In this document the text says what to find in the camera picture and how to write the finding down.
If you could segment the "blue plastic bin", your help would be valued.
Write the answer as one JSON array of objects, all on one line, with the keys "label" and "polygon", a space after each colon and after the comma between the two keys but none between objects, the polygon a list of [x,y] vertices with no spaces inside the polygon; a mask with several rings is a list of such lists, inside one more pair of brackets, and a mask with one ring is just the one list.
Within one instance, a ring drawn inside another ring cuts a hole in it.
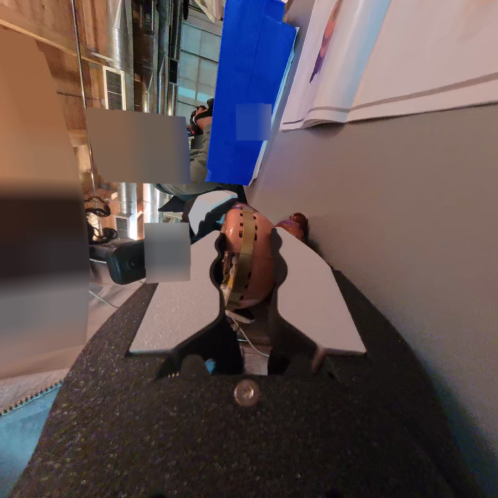
[{"label": "blue plastic bin", "polygon": [[226,1],[207,160],[209,182],[248,186],[271,138],[296,28],[282,1]]}]

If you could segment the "brick pot model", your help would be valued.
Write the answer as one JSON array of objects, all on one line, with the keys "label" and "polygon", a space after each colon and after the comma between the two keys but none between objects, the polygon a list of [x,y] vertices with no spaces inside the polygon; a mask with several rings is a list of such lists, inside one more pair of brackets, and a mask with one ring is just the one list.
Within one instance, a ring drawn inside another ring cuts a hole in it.
[{"label": "brick pot model", "polygon": [[221,233],[226,238],[223,280],[220,285],[227,316],[241,316],[272,293],[274,257],[271,232],[280,227],[304,242],[308,219],[293,213],[274,225],[266,216],[242,202],[235,202],[224,217]]}]

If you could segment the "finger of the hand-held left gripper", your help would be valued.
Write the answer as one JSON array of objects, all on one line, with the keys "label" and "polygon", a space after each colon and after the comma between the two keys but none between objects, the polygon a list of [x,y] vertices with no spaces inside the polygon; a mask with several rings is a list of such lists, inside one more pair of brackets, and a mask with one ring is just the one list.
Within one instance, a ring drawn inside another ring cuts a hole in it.
[{"label": "finger of the hand-held left gripper", "polygon": [[217,190],[197,196],[189,210],[191,236],[221,231],[225,216],[238,201],[236,192]]}]

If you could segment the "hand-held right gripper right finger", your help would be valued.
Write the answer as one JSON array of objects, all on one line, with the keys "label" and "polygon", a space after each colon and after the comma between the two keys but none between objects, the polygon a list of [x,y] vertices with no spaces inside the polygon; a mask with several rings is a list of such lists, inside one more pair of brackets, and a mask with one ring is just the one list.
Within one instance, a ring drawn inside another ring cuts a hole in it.
[{"label": "hand-held right gripper right finger", "polygon": [[271,231],[276,283],[271,302],[274,351],[305,355],[319,370],[328,355],[366,354],[332,268],[283,227]]}]

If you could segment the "white instruction booklet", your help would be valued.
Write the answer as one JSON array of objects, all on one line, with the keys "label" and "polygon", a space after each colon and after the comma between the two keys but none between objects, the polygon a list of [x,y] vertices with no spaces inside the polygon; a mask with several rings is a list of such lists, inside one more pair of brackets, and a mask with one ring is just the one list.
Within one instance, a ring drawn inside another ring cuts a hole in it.
[{"label": "white instruction booklet", "polygon": [[497,1],[315,1],[280,131],[497,103]]}]

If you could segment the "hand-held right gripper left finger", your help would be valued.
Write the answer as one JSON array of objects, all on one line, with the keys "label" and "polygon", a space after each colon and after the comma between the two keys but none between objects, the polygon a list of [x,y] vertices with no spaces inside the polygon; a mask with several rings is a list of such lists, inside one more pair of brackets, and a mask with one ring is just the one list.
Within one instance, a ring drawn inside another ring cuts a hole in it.
[{"label": "hand-held right gripper left finger", "polygon": [[159,283],[129,347],[136,356],[163,356],[215,327],[224,300],[215,270],[221,232],[211,232],[191,246],[190,280]]}]

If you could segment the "metal ventilation duct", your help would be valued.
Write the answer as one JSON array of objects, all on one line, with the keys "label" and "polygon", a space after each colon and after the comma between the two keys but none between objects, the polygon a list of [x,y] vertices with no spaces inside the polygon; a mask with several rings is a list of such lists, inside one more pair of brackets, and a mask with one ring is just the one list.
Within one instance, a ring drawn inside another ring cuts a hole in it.
[{"label": "metal ventilation duct", "polygon": [[157,118],[132,112],[175,115],[177,72],[184,1],[107,1],[109,62],[103,66],[104,106],[117,111],[111,151],[117,162],[106,179],[116,182],[118,212],[128,221],[129,237],[140,223],[156,222],[160,151]]}]

